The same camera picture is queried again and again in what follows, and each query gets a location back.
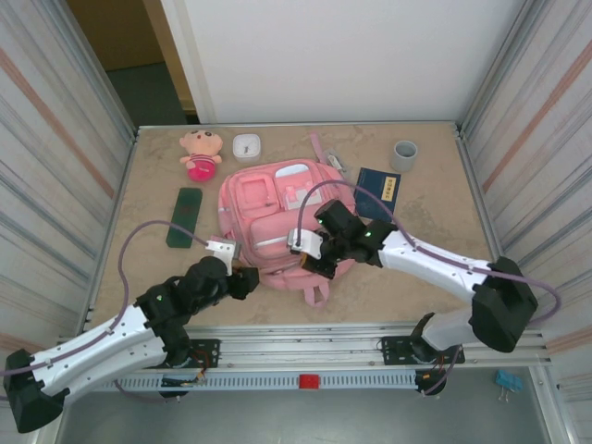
striped wall panel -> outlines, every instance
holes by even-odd
[[[579,438],[592,443],[592,2],[545,3],[465,127],[503,251],[561,292],[542,327]]]
[[[75,333],[133,127],[65,2],[0,2],[0,357]]]

backpack strap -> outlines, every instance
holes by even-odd
[[[323,147],[321,147],[321,141],[318,138],[318,134],[315,132],[311,132],[309,134],[309,136],[311,138],[311,143],[313,144],[314,153],[316,154],[318,161],[321,164],[328,165],[328,161],[327,161],[327,158],[325,157],[325,153],[323,153]]]
[[[318,289],[321,293],[321,301],[315,301],[315,289]],[[324,282],[318,287],[311,287],[308,289],[304,289],[304,300],[308,303],[311,307],[314,308],[323,308],[327,305],[329,300],[329,284],[328,282]]]

pink plush doll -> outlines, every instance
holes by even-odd
[[[222,162],[218,155],[222,149],[222,138],[210,131],[192,131],[179,139],[180,145],[189,155],[181,157],[189,179],[204,182],[216,173],[216,164]]]

blue book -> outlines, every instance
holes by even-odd
[[[390,210],[390,215],[387,215],[385,210],[370,196],[356,190],[353,195],[355,197],[355,209],[358,216],[368,217],[369,219],[381,219],[387,222],[392,221],[391,217],[395,211],[400,183],[401,174],[361,168],[360,176],[358,176],[358,187],[370,191],[380,199]]]

beige tabletop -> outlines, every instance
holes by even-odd
[[[143,129],[131,165],[129,182],[117,220],[105,273],[96,301],[93,324],[115,315],[121,306],[122,284],[117,256],[128,234],[151,219],[170,220],[181,187],[199,187],[203,202],[196,234],[219,235],[217,195],[224,178],[245,164],[232,156],[237,134],[261,138],[259,164],[293,158],[315,158],[309,132],[316,131],[323,148],[335,148],[357,178],[360,167],[391,171],[389,153],[395,142],[410,140],[419,147],[412,171],[401,178],[395,214],[416,237],[470,257],[489,258],[463,165],[449,124],[384,124],[343,126],[272,126],[216,128],[224,140],[223,163],[205,184],[191,182],[179,159],[187,128]],[[124,259],[130,301],[170,276],[184,274],[205,255],[201,245],[170,249],[167,228],[149,227],[132,241]],[[246,301],[226,298],[197,314],[191,325],[307,324],[417,320],[427,312],[448,312],[463,302],[446,291],[402,272],[355,265],[331,283],[325,308],[308,306],[301,291],[278,291],[260,285]]]

